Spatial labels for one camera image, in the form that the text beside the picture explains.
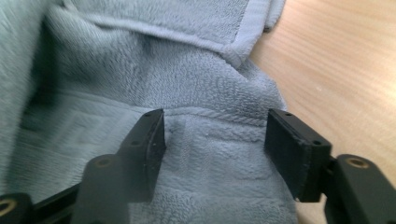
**wood grain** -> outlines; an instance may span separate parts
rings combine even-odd
[[[251,58],[334,156],[370,159],[396,186],[394,0],[289,0]],[[322,203],[297,208],[301,223],[326,223]]]

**gray towel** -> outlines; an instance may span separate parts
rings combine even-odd
[[[132,222],[296,222],[263,152],[268,108],[285,106],[276,84],[247,59],[279,2],[52,6],[19,93],[27,103],[5,104],[18,103],[9,110],[21,118],[8,124],[16,131],[1,170],[5,191],[37,202],[70,187],[89,159],[117,151],[143,113],[164,108],[168,149],[154,200],[131,204]]]
[[[22,110],[33,90],[29,74],[40,23],[55,1],[0,0],[0,193],[5,192]]]

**black bracket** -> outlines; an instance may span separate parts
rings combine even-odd
[[[296,201],[327,196],[328,223],[396,224],[396,191],[371,161],[332,158],[330,142],[286,111],[269,111],[265,139],[265,152]]]
[[[80,184],[36,205],[24,193],[1,196],[0,223],[128,224],[128,203],[152,200],[165,149],[163,111],[150,111],[116,154],[87,163]]]

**brass insert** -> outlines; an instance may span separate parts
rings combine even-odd
[[[6,215],[17,206],[17,202],[13,199],[4,199],[0,201],[0,217]]]
[[[105,168],[111,164],[111,159],[109,158],[102,158],[95,162],[96,167],[98,168]]]
[[[356,168],[360,168],[360,169],[369,168],[369,163],[367,163],[366,161],[359,159],[359,158],[350,157],[350,158],[346,159],[346,162],[349,165],[354,166]]]

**wooden surface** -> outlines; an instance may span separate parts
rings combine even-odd
[[[361,155],[396,186],[396,1],[289,0],[253,61],[289,111]],[[301,223],[325,223],[323,204],[298,204]]]

